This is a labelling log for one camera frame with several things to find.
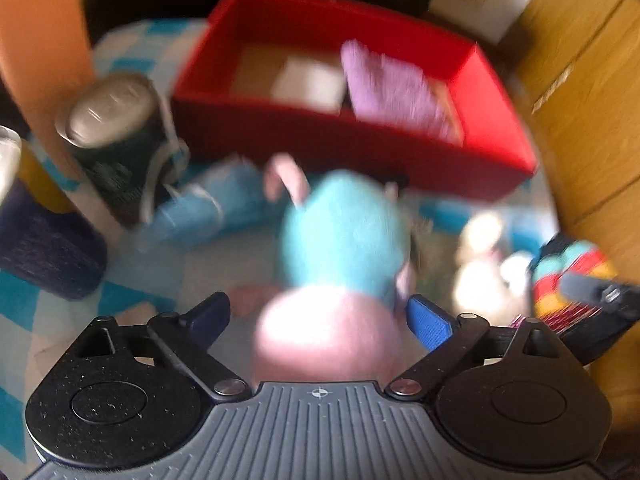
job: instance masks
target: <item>dark green can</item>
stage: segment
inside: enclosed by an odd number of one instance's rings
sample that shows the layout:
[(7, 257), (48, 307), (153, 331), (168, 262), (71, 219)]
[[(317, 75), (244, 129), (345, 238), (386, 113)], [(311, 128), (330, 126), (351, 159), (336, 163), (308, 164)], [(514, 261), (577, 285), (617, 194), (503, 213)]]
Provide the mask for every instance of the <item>dark green can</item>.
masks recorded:
[(88, 88), (65, 111), (58, 133), (115, 219), (140, 222), (143, 196), (169, 198), (158, 183), (173, 167), (177, 149), (166, 134), (160, 99), (144, 75), (117, 72)]

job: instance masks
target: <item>gray ribbed plate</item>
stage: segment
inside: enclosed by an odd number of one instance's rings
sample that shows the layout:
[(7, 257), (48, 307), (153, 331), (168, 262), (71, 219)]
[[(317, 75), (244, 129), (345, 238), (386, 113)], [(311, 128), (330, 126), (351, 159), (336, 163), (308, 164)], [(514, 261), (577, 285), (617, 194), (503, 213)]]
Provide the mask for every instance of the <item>gray ribbed plate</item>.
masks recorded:
[(153, 465), (91, 472), (46, 463), (33, 480), (488, 480), (602, 479), (584, 465), (520, 474), (475, 462), (437, 432), (418, 404), (372, 383), (265, 384), (253, 399), (220, 404), (180, 450)]

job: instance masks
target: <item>metal screw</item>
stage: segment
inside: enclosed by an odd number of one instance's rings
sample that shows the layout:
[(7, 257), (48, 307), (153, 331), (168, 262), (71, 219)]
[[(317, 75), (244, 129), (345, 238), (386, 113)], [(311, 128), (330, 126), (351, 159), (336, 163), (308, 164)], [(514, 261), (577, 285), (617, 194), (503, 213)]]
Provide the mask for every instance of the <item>metal screw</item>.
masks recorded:
[(620, 289), (615, 287), (612, 288), (609, 292), (605, 290), (604, 301), (607, 303), (613, 303), (620, 297)]
[(240, 379), (225, 379), (213, 387), (217, 394), (224, 396), (239, 395), (245, 388), (246, 383)]
[(413, 379), (398, 379), (389, 385), (389, 389), (396, 395), (414, 396), (422, 391), (422, 387), (418, 381)]

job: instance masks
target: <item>pink plush head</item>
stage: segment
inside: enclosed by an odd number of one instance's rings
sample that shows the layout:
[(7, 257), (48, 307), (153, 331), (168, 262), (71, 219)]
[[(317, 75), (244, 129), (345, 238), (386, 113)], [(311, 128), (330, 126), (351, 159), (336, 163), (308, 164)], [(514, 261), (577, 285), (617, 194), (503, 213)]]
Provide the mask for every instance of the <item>pink plush head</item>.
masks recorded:
[(393, 313), (370, 296), (308, 286), (269, 303), (255, 332), (254, 382), (375, 380), (404, 371)]

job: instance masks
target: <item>silver can lid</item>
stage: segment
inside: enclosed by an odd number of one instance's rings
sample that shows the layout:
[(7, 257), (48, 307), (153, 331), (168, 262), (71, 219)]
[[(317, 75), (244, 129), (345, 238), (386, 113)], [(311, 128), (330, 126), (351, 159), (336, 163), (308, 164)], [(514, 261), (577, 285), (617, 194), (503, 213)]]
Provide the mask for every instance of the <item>silver can lid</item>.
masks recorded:
[(158, 94), (148, 78), (116, 72), (76, 100), (58, 132), (81, 148), (101, 148), (138, 131), (158, 106)]
[(20, 167), (22, 139), (5, 126), (0, 126), (0, 205), (14, 184)]

